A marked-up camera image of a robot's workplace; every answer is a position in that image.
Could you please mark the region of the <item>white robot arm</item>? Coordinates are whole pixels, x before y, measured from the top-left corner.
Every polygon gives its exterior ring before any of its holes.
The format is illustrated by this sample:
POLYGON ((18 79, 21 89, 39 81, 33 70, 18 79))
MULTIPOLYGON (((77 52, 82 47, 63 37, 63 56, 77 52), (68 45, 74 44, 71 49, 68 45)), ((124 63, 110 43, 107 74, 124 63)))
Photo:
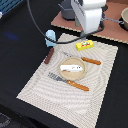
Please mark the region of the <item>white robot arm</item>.
POLYGON ((98 29, 105 4, 106 0, 71 0, 71 6, 85 34, 98 29))

